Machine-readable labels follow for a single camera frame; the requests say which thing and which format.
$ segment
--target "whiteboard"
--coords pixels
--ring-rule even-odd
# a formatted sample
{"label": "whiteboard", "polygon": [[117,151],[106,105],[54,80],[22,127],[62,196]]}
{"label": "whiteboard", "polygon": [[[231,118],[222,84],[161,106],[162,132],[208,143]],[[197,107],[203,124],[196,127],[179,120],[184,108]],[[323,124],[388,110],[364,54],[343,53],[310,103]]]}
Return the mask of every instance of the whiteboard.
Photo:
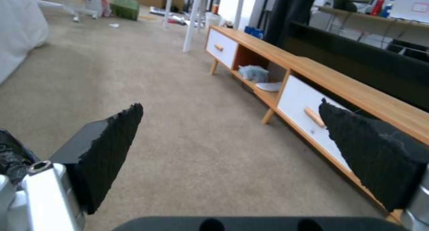
{"label": "whiteboard", "polygon": [[395,0],[390,17],[429,23],[429,0]]}

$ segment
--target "red bottle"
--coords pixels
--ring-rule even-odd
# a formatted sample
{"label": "red bottle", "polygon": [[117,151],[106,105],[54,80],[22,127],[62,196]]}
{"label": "red bottle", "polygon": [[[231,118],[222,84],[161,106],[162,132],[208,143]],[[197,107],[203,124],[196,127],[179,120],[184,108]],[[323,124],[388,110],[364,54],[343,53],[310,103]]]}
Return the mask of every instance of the red bottle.
{"label": "red bottle", "polygon": [[377,0],[374,8],[371,11],[371,15],[379,15],[381,12],[381,8],[383,7],[384,0]]}

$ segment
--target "wooden drawer handle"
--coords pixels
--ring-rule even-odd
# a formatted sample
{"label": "wooden drawer handle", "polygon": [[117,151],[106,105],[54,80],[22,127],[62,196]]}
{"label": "wooden drawer handle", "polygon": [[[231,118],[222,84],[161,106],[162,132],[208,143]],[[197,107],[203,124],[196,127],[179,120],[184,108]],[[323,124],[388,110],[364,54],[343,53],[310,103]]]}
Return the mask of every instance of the wooden drawer handle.
{"label": "wooden drawer handle", "polygon": [[321,128],[325,128],[326,125],[323,122],[322,118],[320,118],[320,116],[314,112],[312,109],[310,108],[305,108],[304,112],[309,116],[309,118],[311,118],[318,126],[320,126]]}
{"label": "wooden drawer handle", "polygon": [[215,45],[214,45],[214,47],[215,47],[216,49],[218,49],[219,51],[223,51],[223,50],[224,50],[224,47],[221,47],[221,46],[219,46],[218,44],[215,44]]}

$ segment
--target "beige carpet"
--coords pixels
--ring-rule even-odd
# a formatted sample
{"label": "beige carpet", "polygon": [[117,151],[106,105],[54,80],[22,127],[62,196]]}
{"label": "beige carpet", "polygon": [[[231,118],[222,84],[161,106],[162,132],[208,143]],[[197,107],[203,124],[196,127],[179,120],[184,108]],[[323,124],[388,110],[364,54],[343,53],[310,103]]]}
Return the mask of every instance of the beige carpet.
{"label": "beige carpet", "polygon": [[[0,86],[0,127],[45,159],[83,124],[134,102],[144,117],[87,230],[140,216],[374,216],[379,211],[203,50],[161,20],[73,23],[46,11],[49,43]],[[109,26],[119,23],[119,28]]]}

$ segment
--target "wooden tv stand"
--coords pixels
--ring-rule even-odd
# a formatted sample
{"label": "wooden tv stand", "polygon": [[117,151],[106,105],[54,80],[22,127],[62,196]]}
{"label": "wooden tv stand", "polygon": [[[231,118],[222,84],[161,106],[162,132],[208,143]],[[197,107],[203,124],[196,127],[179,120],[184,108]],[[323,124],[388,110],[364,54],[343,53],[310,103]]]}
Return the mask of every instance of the wooden tv stand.
{"label": "wooden tv stand", "polygon": [[[429,145],[428,113],[309,58],[298,57],[244,32],[218,26],[210,26],[205,49],[215,58],[210,74],[213,75],[218,63],[222,63],[268,105],[269,110],[262,118],[262,124],[267,124],[276,113],[381,208],[383,205],[367,188],[362,186],[360,180],[350,170],[335,143],[329,139],[328,131],[317,114],[317,106],[320,105],[321,98],[326,98],[329,103],[337,107],[343,109],[345,107],[305,84],[301,79],[325,88]],[[263,91],[256,87],[255,83],[245,80],[238,73],[239,66],[267,67],[270,61],[286,71],[279,92]],[[399,223],[400,215],[401,211],[394,211],[387,219]]]}

